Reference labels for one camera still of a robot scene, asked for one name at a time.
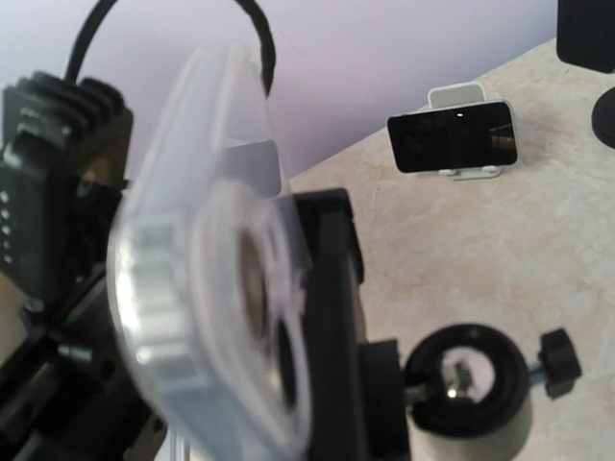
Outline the clear-cased phone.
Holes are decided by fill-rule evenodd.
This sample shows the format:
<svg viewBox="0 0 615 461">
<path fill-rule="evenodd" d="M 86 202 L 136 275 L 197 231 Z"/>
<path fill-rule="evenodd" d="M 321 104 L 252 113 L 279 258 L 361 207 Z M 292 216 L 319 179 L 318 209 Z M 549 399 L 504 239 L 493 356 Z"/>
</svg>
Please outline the clear-cased phone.
<svg viewBox="0 0 615 461">
<path fill-rule="evenodd" d="M 309 263 L 258 67 L 194 52 L 111 230 L 110 310 L 141 396 L 208 460 L 303 460 Z"/>
</svg>

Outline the tall black pole stand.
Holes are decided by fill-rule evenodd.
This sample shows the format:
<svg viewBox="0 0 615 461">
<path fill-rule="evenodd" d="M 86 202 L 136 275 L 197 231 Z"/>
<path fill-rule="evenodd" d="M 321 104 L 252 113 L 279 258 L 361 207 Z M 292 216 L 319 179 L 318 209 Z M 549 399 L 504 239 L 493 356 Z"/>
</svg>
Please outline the tall black pole stand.
<svg viewBox="0 0 615 461">
<path fill-rule="evenodd" d="M 532 425 L 530 391 L 569 394 L 582 370 L 564 329 L 544 333 L 528 364 L 503 332 L 455 324 L 407 359 L 396 340 L 366 338 L 364 265 L 342 188 L 294 198 L 311 258 L 303 333 L 312 391 L 309 460 L 408 460 L 415 426 L 438 460 L 510 460 Z"/>
</svg>

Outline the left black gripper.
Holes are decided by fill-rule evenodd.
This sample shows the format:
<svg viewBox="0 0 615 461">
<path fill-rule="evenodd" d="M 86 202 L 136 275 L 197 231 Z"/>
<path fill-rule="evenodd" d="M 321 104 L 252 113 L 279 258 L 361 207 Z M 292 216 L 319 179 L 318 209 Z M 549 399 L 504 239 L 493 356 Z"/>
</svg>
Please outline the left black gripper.
<svg viewBox="0 0 615 461">
<path fill-rule="evenodd" d="M 2 459 L 153 460 L 166 435 L 120 356 L 103 265 L 55 303 L 1 280 Z"/>
</svg>

